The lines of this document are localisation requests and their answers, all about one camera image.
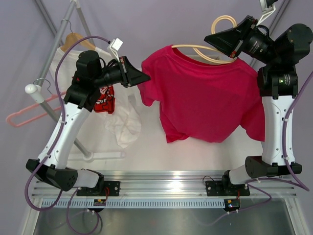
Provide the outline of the light wooden hanger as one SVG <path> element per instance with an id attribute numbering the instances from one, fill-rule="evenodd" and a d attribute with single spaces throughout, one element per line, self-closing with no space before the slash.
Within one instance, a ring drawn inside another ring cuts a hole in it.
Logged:
<path id="1" fill-rule="evenodd" d="M 211 34 L 215 34 L 215 28 L 216 28 L 216 25 L 220 22 L 220 21 L 223 21 L 223 20 L 227 20 L 229 22 L 231 22 L 233 28 L 237 26 L 237 22 L 236 20 L 232 17 L 232 16 L 229 16 L 229 15 L 222 15 L 222 16 L 219 16 L 217 17 L 212 25 L 211 25 Z M 217 53 L 220 53 L 222 54 L 221 51 L 219 51 L 218 49 L 215 49 L 215 48 L 211 48 L 211 47 L 207 47 L 207 46 L 200 46 L 200 45 L 190 45 L 190 44 L 180 44 L 180 45 L 173 45 L 171 46 L 172 48 L 192 48 L 193 51 L 198 55 L 200 56 L 202 59 L 208 61 L 208 62 L 211 62 L 213 64 L 218 64 L 218 65 L 222 65 L 222 64 L 230 64 L 230 63 L 233 63 L 234 61 L 236 61 L 236 58 L 230 58 L 229 60 L 218 60 L 218 59 L 214 59 L 214 58 L 211 58 L 205 54 L 203 54 L 200 49 L 206 49 L 206 50 L 210 50 L 210 51 L 214 51 L 214 52 L 217 52 Z"/>

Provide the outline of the red t shirt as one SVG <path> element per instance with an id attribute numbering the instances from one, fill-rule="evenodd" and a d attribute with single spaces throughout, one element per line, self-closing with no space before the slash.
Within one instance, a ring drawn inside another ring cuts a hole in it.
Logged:
<path id="1" fill-rule="evenodd" d="M 196 138 L 221 143 L 237 127 L 253 140 L 265 139 L 265 114 L 257 72 L 245 61 L 211 65 L 166 46 L 141 64 L 150 80 L 138 86 L 142 103 L 159 102 L 168 143 Z"/>

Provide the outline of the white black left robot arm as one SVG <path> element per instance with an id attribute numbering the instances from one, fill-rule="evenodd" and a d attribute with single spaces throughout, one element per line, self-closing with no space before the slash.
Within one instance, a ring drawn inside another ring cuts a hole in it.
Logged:
<path id="1" fill-rule="evenodd" d="M 128 88 L 149 81 L 150 77 L 136 69 L 126 56 L 113 66 L 101 65 L 98 52 L 80 53 L 71 86 L 61 98 L 61 115 L 44 150 L 37 159 L 29 159 L 26 169 L 37 178 L 62 191 L 87 188 L 93 195 L 104 192 L 102 174 L 92 170 L 76 170 L 67 166 L 70 149 L 87 117 L 100 97 L 100 88 L 120 83 Z"/>

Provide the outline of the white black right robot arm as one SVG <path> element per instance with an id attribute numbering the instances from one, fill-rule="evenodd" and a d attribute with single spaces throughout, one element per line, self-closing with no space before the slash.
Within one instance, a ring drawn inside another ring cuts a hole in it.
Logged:
<path id="1" fill-rule="evenodd" d="M 295 66 L 310 52 L 312 30 L 296 23 L 273 40 L 267 27 L 247 16 L 232 29 L 208 35 L 204 40 L 230 58 L 244 52 L 264 63 L 257 76 L 265 112 L 263 153 L 247 157 L 243 166 L 226 171 L 222 191 L 233 194 L 253 180 L 276 180 L 283 175 L 291 175 L 295 184 L 303 188 L 297 178 L 302 166 L 295 161 L 292 147 L 292 112 L 303 93 Z"/>

